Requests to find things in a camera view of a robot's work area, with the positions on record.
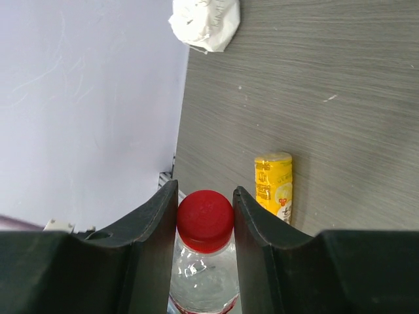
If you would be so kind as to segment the red cap clear bottle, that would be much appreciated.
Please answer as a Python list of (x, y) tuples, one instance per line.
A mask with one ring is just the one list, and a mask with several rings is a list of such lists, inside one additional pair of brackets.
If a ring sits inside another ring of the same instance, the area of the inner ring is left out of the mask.
[(230, 241), (211, 254), (186, 246), (177, 231), (173, 251), (170, 301), (180, 313), (228, 313), (239, 292), (234, 228)]

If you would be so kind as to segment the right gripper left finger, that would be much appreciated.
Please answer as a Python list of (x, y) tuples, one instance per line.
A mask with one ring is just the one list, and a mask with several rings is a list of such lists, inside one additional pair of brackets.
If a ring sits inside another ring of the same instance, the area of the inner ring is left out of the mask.
[(2, 313), (165, 313), (178, 182), (90, 234), (1, 232)]

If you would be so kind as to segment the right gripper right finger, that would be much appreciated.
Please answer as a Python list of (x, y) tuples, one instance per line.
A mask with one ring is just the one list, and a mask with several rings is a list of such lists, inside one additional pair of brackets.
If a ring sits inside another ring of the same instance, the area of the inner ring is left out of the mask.
[(309, 236), (233, 193), (243, 313), (417, 313), (418, 233)]

